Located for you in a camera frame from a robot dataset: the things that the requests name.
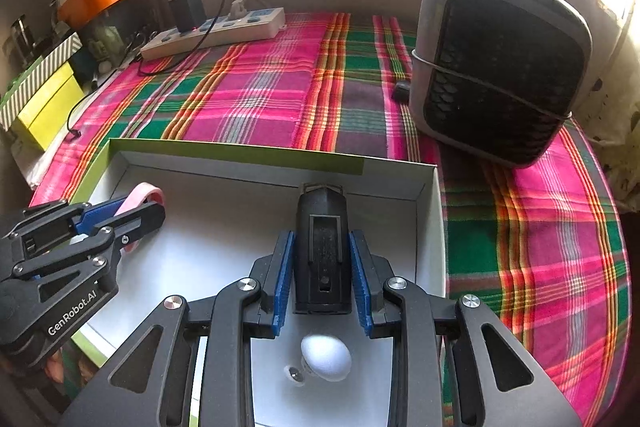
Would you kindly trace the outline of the white mushroom toy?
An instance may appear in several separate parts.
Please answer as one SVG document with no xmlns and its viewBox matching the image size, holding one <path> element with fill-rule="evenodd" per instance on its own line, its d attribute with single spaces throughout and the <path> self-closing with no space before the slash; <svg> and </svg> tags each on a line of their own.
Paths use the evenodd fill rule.
<svg viewBox="0 0 640 427">
<path fill-rule="evenodd" d="M 306 335 L 300 340 L 300 355 L 299 366 L 284 368 L 284 375 L 296 386 L 303 386 L 307 376 L 339 383 L 352 370 L 352 354 L 346 343 L 335 336 Z"/>
</svg>

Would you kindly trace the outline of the black rectangular device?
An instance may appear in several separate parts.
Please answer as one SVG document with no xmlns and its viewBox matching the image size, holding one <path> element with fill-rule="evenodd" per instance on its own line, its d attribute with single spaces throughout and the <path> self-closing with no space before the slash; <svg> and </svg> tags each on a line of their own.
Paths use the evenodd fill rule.
<svg viewBox="0 0 640 427">
<path fill-rule="evenodd" d="M 307 184 L 299 195 L 294 280 L 295 313 L 352 312 L 347 202 L 337 186 Z"/>
</svg>

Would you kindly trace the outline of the green white cardboard tray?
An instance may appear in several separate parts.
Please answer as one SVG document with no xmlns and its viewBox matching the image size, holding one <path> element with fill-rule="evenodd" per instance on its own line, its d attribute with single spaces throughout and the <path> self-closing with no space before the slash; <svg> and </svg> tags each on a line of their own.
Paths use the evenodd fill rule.
<svg viewBox="0 0 640 427">
<path fill-rule="evenodd" d="M 339 187 L 349 228 L 398 277 L 429 294 L 446 293 L 439 175 L 428 164 L 246 145 L 116 139 L 82 176 L 74 202 L 99 204 L 139 183 L 160 188 L 166 219 L 119 263 L 118 294 L 76 335 L 99 368 L 171 295 L 195 301 L 246 277 L 296 227 L 307 184 Z M 352 370 L 329 383 L 284 375 L 299 366 L 300 340 L 331 335 L 346 343 Z M 281 334 L 252 343 L 254 418 L 259 426 L 383 426 L 390 406 L 393 343 L 372 340 L 356 314 L 289 313 Z"/>
</svg>

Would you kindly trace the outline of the yellow box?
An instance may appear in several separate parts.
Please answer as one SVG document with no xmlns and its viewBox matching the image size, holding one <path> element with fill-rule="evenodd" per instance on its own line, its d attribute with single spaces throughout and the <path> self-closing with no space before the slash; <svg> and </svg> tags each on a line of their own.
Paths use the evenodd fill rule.
<svg viewBox="0 0 640 427">
<path fill-rule="evenodd" d="M 65 62 L 18 113 L 11 130 L 36 150 L 47 150 L 83 96 L 72 66 Z"/>
</svg>

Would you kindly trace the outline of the plaid pink green cloth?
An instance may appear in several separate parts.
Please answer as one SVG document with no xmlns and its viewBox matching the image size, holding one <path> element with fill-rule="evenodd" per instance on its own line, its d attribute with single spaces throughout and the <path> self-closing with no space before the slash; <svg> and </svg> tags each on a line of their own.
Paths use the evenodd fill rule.
<svg viewBox="0 0 640 427">
<path fill-rule="evenodd" d="M 291 14 L 276 38 L 198 52 L 179 72 L 130 67 L 81 116 L 35 204 L 73 195 L 107 141 L 222 142 L 422 161 L 439 170 L 447 287 L 480 296 L 582 422 L 612 405 L 626 361 L 630 274 L 602 169 L 570 121 L 511 170 L 416 130 L 392 98 L 416 33 L 396 18 Z"/>
</svg>

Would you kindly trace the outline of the striped white box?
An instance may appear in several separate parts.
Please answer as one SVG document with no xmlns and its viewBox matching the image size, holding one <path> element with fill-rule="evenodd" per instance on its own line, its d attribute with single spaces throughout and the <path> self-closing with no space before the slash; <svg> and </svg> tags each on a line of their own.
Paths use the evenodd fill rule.
<svg viewBox="0 0 640 427">
<path fill-rule="evenodd" d="M 58 69 L 81 49 L 82 43 L 77 32 L 73 32 L 45 57 L 38 58 L 35 64 L 18 77 L 14 86 L 1 99 L 1 127 L 8 131 L 17 115 L 40 87 Z"/>
</svg>

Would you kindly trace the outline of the black charger adapter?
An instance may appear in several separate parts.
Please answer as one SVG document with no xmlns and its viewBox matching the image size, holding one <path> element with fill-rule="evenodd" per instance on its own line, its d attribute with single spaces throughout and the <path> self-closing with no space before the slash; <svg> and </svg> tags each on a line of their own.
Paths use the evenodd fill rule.
<svg viewBox="0 0 640 427">
<path fill-rule="evenodd" d="M 169 0 L 168 5 L 176 27 L 182 34 L 199 28 L 206 21 L 202 0 Z"/>
</svg>

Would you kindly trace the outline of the beige power strip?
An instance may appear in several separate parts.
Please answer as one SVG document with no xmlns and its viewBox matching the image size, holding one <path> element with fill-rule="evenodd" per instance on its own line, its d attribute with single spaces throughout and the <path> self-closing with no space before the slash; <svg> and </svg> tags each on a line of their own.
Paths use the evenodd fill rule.
<svg viewBox="0 0 640 427">
<path fill-rule="evenodd" d="M 211 24 L 212 20 L 206 20 L 189 31 L 180 32 L 177 27 L 162 31 L 141 49 L 141 55 L 145 61 L 152 61 L 195 48 L 271 39 L 285 26 L 285 12 L 283 8 L 254 10 L 237 20 L 219 17 L 213 28 Z"/>
</svg>

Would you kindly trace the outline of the cream dotted curtain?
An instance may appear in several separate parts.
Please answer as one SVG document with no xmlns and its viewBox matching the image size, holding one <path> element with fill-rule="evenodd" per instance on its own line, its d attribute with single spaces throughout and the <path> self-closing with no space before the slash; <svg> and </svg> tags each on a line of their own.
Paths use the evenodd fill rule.
<svg viewBox="0 0 640 427">
<path fill-rule="evenodd" d="M 639 210 L 639 17 L 634 16 L 577 121 L 621 210 Z"/>
</svg>

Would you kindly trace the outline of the grey portable heater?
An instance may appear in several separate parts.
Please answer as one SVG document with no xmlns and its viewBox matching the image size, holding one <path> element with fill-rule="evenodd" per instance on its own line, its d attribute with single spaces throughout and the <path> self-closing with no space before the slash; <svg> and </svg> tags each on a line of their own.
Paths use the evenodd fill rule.
<svg viewBox="0 0 640 427">
<path fill-rule="evenodd" d="M 439 141 L 528 167 L 572 115 L 591 51 L 564 0 L 421 0 L 411 117 Z"/>
</svg>

